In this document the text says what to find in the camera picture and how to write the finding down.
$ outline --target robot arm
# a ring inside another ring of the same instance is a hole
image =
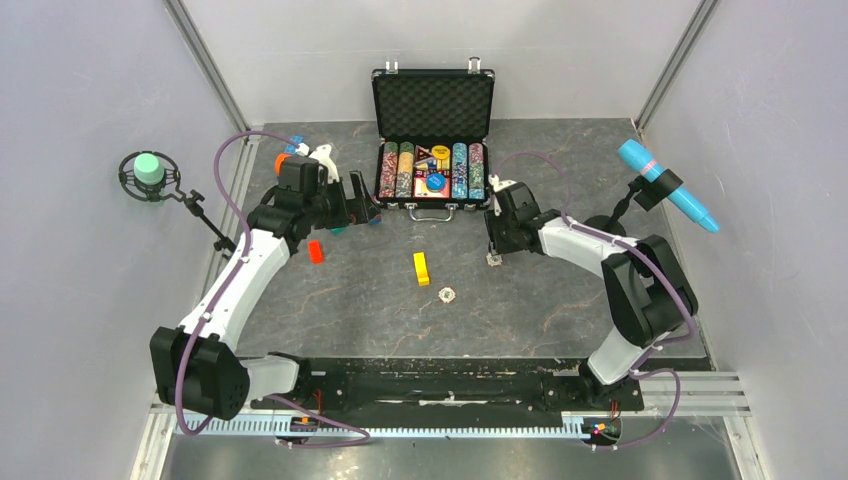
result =
[[[652,344],[683,324],[668,292],[627,250],[573,228],[558,210],[542,213],[523,183],[491,177],[494,209],[485,214],[489,250],[501,255],[529,250],[561,258],[604,280],[614,328],[579,368],[590,397],[616,389]],[[668,242],[657,235],[644,240],[615,237],[648,256],[683,299],[690,314],[698,309],[689,282]]]
[[[312,228],[340,228],[373,223],[380,214],[362,175],[351,172],[354,198],[345,196],[331,147],[322,145],[308,158],[290,157],[279,181],[247,217],[252,244],[245,255],[245,235],[209,292],[176,329],[160,327],[150,340],[157,391],[162,402],[174,404],[176,377],[189,333],[200,322],[212,297],[220,294],[211,318],[189,359],[183,389],[185,408],[229,420],[245,402],[272,393],[288,393],[309,375],[308,362],[283,354],[239,360],[238,339],[253,307],[271,278],[297,252]],[[268,205],[273,198],[273,205]],[[236,264],[238,275],[219,293]]]

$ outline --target poker chip case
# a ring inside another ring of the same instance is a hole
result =
[[[380,132],[374,192],[384,208],[416,221],[448,221],[455,210],[489,203],[486,136],[495,72],[480,69],[385,69],[371,74]],[[445,209],[447,218],[421,218],[418,209]]]

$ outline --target poker chip roll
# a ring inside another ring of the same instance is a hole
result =
[[[485,198],[485,170],[483,168],[483,144],[472,143],[468,148],[468,198]]]
[[[380,170],[380,193],[381,198],[395,196],[395,179],[397,177],[398,147],[395,142],[388,142],[383,146],[383,167]]]
[[[412,196],[412,169],[415,163],[415,145],[409,142],[400,144],[400,156],[398,157],[397,182],[395,183],[395,196],[407,198]]]
[[[451,198],[468,197],[468,146],[464,143],[457,142],[453,145],[451,176]]]

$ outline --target blue plastic piece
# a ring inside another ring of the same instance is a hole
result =
[[[624,160],[628,167],[645,177],[645,180],[649,182],[656,180],[665,171],[665,168],[654,159],[651,152],[635,140],[624,142],[624,145],[618,149],[618,156]],[[671,192],[668,199],[704,230],[712,233],[720,230],[718,222],[710,216],[707,207],[689,193],[683,185]]]
[[[303,137],[301,137],[300,135],[295,135],[291,137],[291,139],[294,143],[303,143]],[[288,153],[289,155],[294,155],[295,153],[297,153],[297,149],[294,148],[294,145],[287,145],[285,153]]]

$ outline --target metal frame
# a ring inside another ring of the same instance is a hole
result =
[[[236,165],[233,171],[233,180],[230,183],[227,191],[236,202],[236,205],[241,208],[244,203],[244,197],[247,195],[247,189],[250,183],[250,174],[253,172],[253,162],[256,160],[256,152],[259,149],[260,137],[247,137],[245,142],[239,143],[239,155],[236,160]],[[221,213],[218,228],[229,238],[235,238],[238,233],[239,224],[238,217],[233,210],[224,205],[224,211]],[[209,260],[209,268],[206,272],[206,279],[203,282],[203,291],[201,295],[208,292],[212,288],[212,284],[218,278],[221,269],[227,264],[227,259],[220,252],[212,252],[212,257]]]
[[[704,25],[710,19],[710,16],[718,3],[719,0],[701,0],[698,8],[695,9],[695,13],[689,20],[686,30],[683,31],[683,35],[680,37],[680,40],[678,40],[677,46],[674,47],[674,51],[671,53],[671,57],[669,57],[665,68],[663,68],[660,78],[657,79],[654,89],[651,90],[651,94],[648,95],[648,100],[645,102],[645,106],[642,107],[642,111],[639,112],[639,116],[637,116],[634,121],[636,131],[639,132],[640,135],[656,113],[657,107],[663,97],[665,97],[669,86],[671,86],[674,78],[677,77],[677,73],[680,71],[680,66],[686,60],[686,57],[689,56],[692,45],[694,45],[695,41],[701,35]]]
[[[224,111],[227,112],[230,122],[232,122],[233,126],[239,132],[250,130],[250,126],[244,119],[244,115],[242,115],[235,98],[233,98],[233,94],[230,93],[230,89],[227,88],[227,83],[224,81],[221,71],[215,65],[209,49],[206,48],[200,32],[197,31],[197,26],[192,21],[191,15],[189,15],[188,9],[182,0],[162,0],[162,3],[165,4],[171,17],[174,19],[174,23],[180,30],[192,55],[194,55],[194,59],[197,61],[198,66],[200,66],[200,70],[218,96],[218,100],[221,102],[221,106],[224,107]]]
[[[730,437],[730,446],[743,480],[769,478],[757,454],[753,424],[748,401],[739,377],[733,372],[679,372],[683,392],[677,417],[721,417]],[[622,412],[622,417],[660,418],[668,411],[673,399],[674,381],[671,378],[652,377],[641,382],[645,410]],[[181,435],[176,425],[174,408],[164,405],[154,396],[151,402],[144,437],[130,476],[133,480],[157,480],[161,477],[168,448],[173,435]],[[375,437],[431,438],[434,436],[466,438],[561,438],[574,439],[574,427],[583,417],[597,416],[598,412],[562,412],[560,429],[368,429]],[[213,422],[217,426],[208,433],[216,435],[256,436],[271,435],[284,428],[287,419],[302,416],[293,410],[242,409],[230,422]],[[346,436],[344,432],[328,432],[333,436]]]

